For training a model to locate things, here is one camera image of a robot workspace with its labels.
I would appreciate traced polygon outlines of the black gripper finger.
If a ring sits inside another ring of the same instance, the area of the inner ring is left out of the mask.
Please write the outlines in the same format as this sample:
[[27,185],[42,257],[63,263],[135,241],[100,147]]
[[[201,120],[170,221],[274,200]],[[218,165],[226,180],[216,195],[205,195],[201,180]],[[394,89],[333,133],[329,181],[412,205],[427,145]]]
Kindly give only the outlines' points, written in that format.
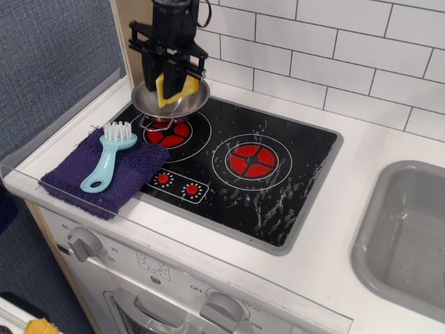
[[156,80],[164,69],[164,49],[142,52],[142,67],[145,85],[149,91],[156,90]]
[[163,69],[163,98],[169,99],[180,93],[187,77],[187,62],[184,61],[168,61]]

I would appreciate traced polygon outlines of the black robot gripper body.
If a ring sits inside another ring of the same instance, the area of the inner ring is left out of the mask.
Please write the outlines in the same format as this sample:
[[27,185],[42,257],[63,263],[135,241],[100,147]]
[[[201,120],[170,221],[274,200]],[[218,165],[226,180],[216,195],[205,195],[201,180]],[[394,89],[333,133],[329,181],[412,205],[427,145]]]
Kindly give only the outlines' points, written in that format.
[[187,62],[187,74],[202,79],[204,62],[209,57],[195,42],[196,31],[209,23],[198,22],[199,1],[154,1],[152,23],[132,21],[129,47],[140,52],[164,49],[168,61]]

